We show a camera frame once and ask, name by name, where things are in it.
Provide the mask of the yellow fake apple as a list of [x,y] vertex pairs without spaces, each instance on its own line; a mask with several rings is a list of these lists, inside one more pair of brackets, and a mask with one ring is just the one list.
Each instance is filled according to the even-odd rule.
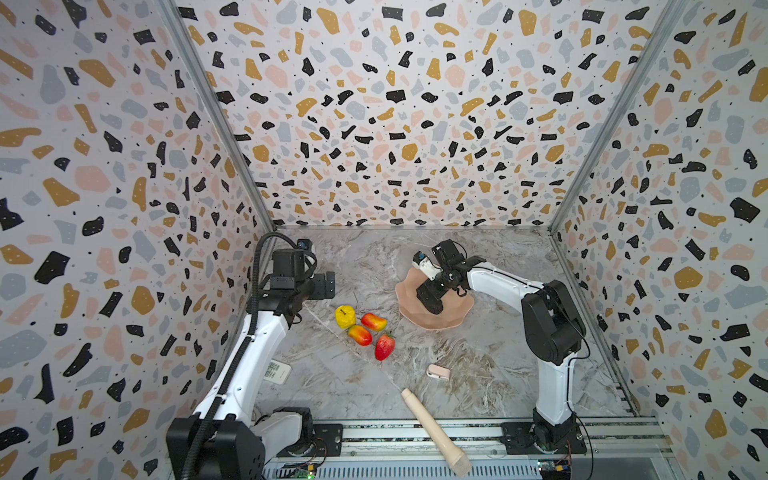
[[336,308],[334,318],[337,326],[342,330],[347,330],[357,323],[356,312],[352,306],[342,305]]

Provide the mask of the red yellow fake mango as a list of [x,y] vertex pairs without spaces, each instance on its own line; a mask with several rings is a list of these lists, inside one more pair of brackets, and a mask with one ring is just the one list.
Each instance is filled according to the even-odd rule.
[[369,330],[381,332],[386,329],[388,321],[373,313],[366,313],[361,318],[361,324]]
[[372,334],[363,326],[353,325],[347,330],[347,333],[360,346],[369,346],[373,342]]

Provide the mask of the red fake strawberry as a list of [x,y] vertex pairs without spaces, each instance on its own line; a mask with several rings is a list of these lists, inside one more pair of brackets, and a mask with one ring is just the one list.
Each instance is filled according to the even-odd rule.
[[374,356],[377,361],[383,362],[389,358],[396,348],[395,339],[388,333],[382,334],[376,343]]

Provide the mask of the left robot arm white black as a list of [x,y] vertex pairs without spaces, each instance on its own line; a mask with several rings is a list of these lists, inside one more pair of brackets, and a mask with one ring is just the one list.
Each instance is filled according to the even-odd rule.
[[176,479],[260,479],[279,454],[315,448],[311,412],[282,407],[254,419],[269,366],[308,300],[331,299],[335,275],[317,272],[308,239],[271,255],[271,271],[256,286],[236,345],[210,391],[187,417],[172,421],[166,444]]

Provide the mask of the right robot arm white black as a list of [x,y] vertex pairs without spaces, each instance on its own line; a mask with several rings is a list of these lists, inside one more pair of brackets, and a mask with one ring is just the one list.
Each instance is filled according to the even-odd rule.
[[459,326],[479,292],[522,315],[527,347],[538,360],[538,398],[527,437],[542,452],[556,452],[578,431],[570,396],[570,363],[586,341],[586,327],[564,283],[529,280],[467,256],[452,240],[419,251],[406,279],[396,285],[400,313],[426,330]]

